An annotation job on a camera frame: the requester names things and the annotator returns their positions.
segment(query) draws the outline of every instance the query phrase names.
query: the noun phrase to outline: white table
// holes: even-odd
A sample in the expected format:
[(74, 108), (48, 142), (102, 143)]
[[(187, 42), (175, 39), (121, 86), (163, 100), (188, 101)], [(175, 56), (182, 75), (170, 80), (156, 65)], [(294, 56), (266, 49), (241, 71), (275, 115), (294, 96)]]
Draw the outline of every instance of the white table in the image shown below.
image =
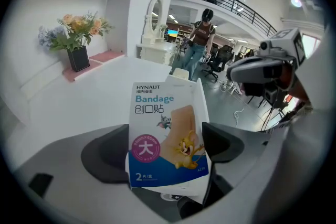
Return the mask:
[(171, 65), (174, 61), (176, 44), (169, 42), (156, 43), (152, 45), (138, 44), (141, 48), (141, 59)]
[(31, 124), (17, 126), (4, 144), (16, 169), (46, 145), (70, 136), (128, 123), (134, 82), (163, 82), (171, 67), (122, 57), (70, 83), (62, 75), (29, 102)]

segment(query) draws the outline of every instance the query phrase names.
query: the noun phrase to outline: hynaut logo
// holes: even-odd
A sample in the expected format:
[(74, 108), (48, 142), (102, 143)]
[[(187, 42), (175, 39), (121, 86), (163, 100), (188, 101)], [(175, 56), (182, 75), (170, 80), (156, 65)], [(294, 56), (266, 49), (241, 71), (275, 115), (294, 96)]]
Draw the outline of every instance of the hynaut logo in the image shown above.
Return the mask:
[(151, 90), (153, 90), (153, 89), (159, 89), (160, 85), (154, 85), (154, 86), (152, 86), (152, 85), (150, 85), (150, 86), (137, 86), (136, 88), (138, 90), (143, 90), (143, 89), (151, 89)]

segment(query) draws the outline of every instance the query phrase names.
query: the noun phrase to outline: black vase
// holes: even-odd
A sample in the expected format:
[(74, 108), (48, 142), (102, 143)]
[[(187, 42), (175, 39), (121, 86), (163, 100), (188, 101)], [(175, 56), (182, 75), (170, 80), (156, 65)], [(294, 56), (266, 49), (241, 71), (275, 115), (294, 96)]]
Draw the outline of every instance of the black vase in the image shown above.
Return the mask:
[(71, 63), (71, 67), (75, 72), (78, 72), (90, 66), (88, 53), (86, 52), (85, 46), (80, 47), (78, 49), (74, 49), (73, 52), (68, 50), (68, 56)]

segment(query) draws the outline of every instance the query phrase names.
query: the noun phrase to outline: railing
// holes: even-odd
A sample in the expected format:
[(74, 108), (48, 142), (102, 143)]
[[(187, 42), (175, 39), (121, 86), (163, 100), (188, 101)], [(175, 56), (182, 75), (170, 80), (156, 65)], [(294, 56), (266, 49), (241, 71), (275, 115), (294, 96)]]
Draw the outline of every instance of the railing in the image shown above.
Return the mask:
[(277, 31), (272, 27), (272, 25), (267, 22), (263, 17), (261, 17), (257, 12), (246, 6), (239, 0), (203, 0), (213, 3), (219, 7), (229, 10), (241, 18), (247, 20), (266, 36), (273, 36)]

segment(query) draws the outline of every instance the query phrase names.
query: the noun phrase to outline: black cable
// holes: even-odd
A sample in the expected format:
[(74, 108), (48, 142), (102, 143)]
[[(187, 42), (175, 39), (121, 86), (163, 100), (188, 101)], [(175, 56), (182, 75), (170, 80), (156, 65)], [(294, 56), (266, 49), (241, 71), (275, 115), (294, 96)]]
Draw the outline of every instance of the black cable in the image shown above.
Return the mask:
[(266, 117), (266, 119), (265, 119), (265, 121), (264, 121), (264, 123), (263, 123), (263, 125), (262, 125), (262, 127), (261, 127), (261, 130), (260, 130), (260, 131), (262, 131), (262, 130), (263, 130), (263, 128), (264, 128), (264, 125), (265, 125), (265, 123), (266, 123), (267, 119), (269, 120), (270, 116), (272, 115), (272, 112), (273, 112), (273, 110), (274, 110), (274, 108), (271, 108), (271, 110), (269, 111), (269, 113), (268, 113), (268, 115), (267, 115), (267, 117)]

